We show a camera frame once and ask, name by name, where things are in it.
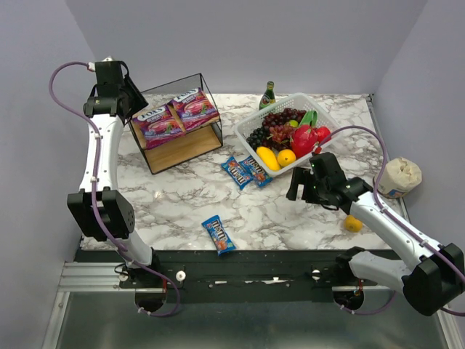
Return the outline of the purple Fox's candy bag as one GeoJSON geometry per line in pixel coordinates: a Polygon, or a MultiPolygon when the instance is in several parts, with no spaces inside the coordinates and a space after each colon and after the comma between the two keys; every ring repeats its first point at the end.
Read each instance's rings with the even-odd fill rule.
{"type": "Polygon", "coordinates": [[[171,104],[186,131],[191,131],[219,115],[200,87],[173,98],[171,104]]]}
{"type": "Polygon", "coordinates": [[[133,121],[142,133],[147,150],[185,134],[183,126],[172,114],[167,104],[145,111],[133,118],[133,121]]]}

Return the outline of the white plastic fruit basket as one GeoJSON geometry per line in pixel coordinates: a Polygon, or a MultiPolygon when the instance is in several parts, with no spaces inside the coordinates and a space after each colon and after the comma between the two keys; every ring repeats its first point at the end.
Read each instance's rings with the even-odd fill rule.
{"type": "Polygon", "coordinates": [[[303,164],[339,124],[317,102],[296,93],[239,121],[235,133],[271,177],[303,164]]]}

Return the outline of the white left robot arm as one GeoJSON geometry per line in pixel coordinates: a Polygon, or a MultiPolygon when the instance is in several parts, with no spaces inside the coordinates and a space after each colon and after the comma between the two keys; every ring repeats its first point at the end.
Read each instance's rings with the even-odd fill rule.
{"type": "Polygon", "coordinates": [[[126,63],[111,57],[88,65],[96,75],[82,117],[89,144],[86,168],[78,192],[67,205],[81,232],[96,241],[109,241],[128,267],[147,268],[152,249],[135,230],[133,206],[118,190],[118,148],[126,123],[147,106],[129,76],[126,63]]]}

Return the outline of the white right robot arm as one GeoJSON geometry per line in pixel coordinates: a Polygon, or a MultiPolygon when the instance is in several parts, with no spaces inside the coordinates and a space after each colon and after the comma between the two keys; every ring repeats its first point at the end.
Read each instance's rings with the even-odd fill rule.
{"type": "Polygon", "coordinates": [[[396,260],[353,247],[336,258],[342,281],[365,279],[403,294],[410,306],[431,316],[464,293],[464,253],[442,245],[393,212],[359,177],[346,178],[332,153],[310,159],[310,167],[292,171],[287,199],[342,210],[370,228],[397,254],[396,260]]]}

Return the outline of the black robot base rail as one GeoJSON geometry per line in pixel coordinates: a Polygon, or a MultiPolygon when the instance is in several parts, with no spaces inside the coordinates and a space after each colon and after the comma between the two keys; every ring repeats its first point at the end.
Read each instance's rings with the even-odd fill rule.
{"type": "Polygon", "coordinates": [[[159,251],[157,275],[130,270],[122,289],[165,297],[170,303],[332,302],[363,299],[373,282],[346,276],[341,250],[159,251]]]}

